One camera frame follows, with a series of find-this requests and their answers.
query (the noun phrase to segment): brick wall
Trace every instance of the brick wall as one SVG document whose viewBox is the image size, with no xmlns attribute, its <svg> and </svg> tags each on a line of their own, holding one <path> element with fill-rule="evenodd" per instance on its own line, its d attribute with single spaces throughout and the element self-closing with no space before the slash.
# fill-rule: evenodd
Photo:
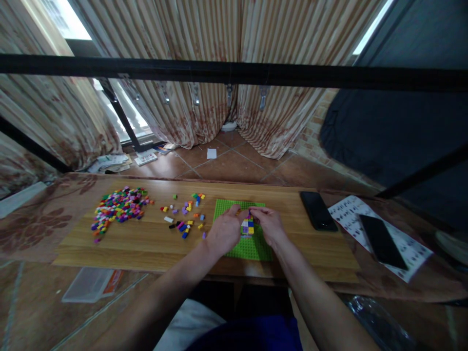
<svg viewBox="0 0 468 351">
<path fill-rule="evenodd" d="M 380 184 L 370 180 L 362 173 L 352 170 L 351 168 L 343 165 L 342 163 L 331 158 L 325 149 L 322 148 L 319 139 L 320 128 L 322 128 L 323 121 L 327 115 L 328 108 L 332 103 L 336 93 L 339 89 L 327 89 L 321 102 L 312 115 L 311 120 L 307 123 L 301 134 L 291 147 L 292 150 L 299 155 L 316 163 L 323 164 L 335 171 L 349 176 L 354 180 L 363 184 L 371 185 L 378 190 L 384 189 Z"/>
</svg>

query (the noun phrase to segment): plastic box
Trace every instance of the plastic box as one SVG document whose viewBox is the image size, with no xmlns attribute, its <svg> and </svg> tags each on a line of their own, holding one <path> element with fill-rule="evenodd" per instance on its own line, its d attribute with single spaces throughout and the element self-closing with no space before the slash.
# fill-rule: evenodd
<svg viewBox="0 0 468 351">
<path fill-rule="evenodd" d="M 102 297 L 113 295 L 121 277 L 121 270 L 82 268 L 62 302 L 95 303 Z"/>
</svg>

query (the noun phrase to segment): black smartphone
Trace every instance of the black smartphone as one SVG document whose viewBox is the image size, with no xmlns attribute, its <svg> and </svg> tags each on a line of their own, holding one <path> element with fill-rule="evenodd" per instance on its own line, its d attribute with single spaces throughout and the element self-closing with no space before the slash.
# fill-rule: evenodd
<svg viewBox="0 0 468 351">
<path fill-rule="evenodd" d="M 338 231 L 338 227 L 319 193 L 300 192 L 299 194 L 315 229 L 327 232 Z"/>
<path fill-rule="evenodd" d="M 384 221 L 363 214 L 359 215 L 359 219 L 377 261 L 407 271 L 408 267 L 387 230 Z"/>
</svg>

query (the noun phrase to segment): plastic bag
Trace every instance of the plastic bag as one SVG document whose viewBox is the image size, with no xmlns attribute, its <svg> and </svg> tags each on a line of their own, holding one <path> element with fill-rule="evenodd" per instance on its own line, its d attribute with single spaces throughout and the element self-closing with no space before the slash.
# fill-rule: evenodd
<svg viewBox="0 0 468 351">
<path fill-rule="evenodd" d="M 355 296 L 347 306 L 382 350 L 416 349 L 416 341 L 373 299 Z"/>
</svg>

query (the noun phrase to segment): left hand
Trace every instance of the left hand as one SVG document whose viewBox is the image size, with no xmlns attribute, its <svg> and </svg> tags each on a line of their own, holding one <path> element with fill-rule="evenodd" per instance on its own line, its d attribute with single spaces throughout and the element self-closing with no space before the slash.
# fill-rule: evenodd
<svg viewBox="0 0 468 351">
<path fill-rule="evenodd" d="M 219 257 L 231 251 L 240 240 L 240 226 L 249 215 L 249 210 L 244 210 L 236 216 L 235 214 L 239 210 L 238 204 L 234 204 L 226 210 L 214 221 L 206 238 L 210 250 L 213 250 Z"/>
</svg>

